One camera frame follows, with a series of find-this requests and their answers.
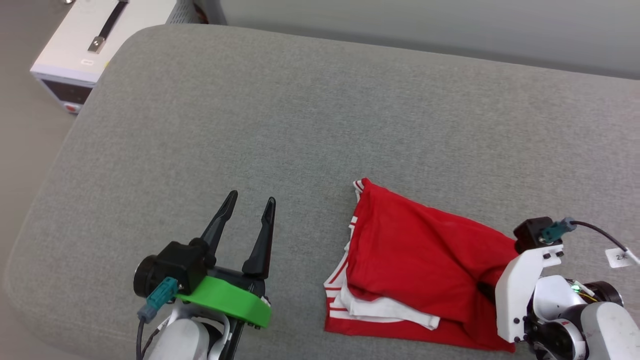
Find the green bracket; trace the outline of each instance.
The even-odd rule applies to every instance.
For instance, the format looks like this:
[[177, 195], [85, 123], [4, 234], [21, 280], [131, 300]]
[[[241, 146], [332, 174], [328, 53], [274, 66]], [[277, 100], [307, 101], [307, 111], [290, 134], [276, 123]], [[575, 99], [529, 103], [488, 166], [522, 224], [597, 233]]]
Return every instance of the green bracket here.
[[217, 277], [206, 276], [191, 295], [176, 297], [259, 327], [269, 326], [271, 319], [271, 308], [262, 299]]

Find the red and white striped fabric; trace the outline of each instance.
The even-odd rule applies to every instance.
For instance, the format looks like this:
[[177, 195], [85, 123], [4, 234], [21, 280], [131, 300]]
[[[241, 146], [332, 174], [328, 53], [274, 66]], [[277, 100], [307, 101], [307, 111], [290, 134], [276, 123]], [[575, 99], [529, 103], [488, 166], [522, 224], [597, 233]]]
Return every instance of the red and white striped fabric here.
[[517, 255], [513, 240], [368, 179], [353, 185], [351, 240], [324, 283], [324, 329], [515, 351], [497, 336], [495, 308], [476, 288], [479, 281], [495, 286]]

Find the gray table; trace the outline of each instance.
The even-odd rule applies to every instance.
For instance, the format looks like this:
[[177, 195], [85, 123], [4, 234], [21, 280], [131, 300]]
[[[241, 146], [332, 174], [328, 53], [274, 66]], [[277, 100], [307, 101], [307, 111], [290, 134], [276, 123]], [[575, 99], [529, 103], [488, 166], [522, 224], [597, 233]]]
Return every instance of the gray table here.
[[[240, 268], [278, 200], [272, 326], [238, 359], [532, 359], [323, 332], [323, 281], [349, 236], [350, 182], [506, 234], [571, 215], [640, 251], [640, 83], [217, 26], [128, 40], [78, 116], [13, 250], [5, 290], [39, 337], [92, 359], [131, 359], [131, 278], [146, 255], [198, 236], [231, 189], [218, 249]], [[640, 320], [637, 269], [609, 268], [588, 230], [563, 266], [605, 280]]]

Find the red cloth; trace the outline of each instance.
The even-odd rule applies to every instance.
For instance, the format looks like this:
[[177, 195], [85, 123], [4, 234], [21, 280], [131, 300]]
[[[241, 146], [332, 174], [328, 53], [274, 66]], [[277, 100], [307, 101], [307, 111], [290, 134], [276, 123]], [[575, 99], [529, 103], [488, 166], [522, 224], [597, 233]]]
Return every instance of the red cloth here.
[[347, 257], [350, 292], [363, 300], [395, 299], [440, 316], [440, 325], [431, 331], [407, 321], [371, 323], [327, 315], [325, 329], [514, 352], [514, 344], [497, 334], [495, 307], [477, 290], [478, 282], [495, 287], [505, 266], [517, 256], [513, 240], [368, 179], [362, 183]]

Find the gray floor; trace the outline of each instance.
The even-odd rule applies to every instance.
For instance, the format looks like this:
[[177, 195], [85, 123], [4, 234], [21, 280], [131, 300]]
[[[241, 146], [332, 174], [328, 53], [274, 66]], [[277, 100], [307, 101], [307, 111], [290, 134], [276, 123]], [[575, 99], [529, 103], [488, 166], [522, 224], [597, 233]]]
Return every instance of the gray floor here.
[[[61, 0], [0, 2], [0, 274], [74, 117], [29, 68], [64, 18]], [[0, 359], [80, 360], [30, 335], [0, 291]]]

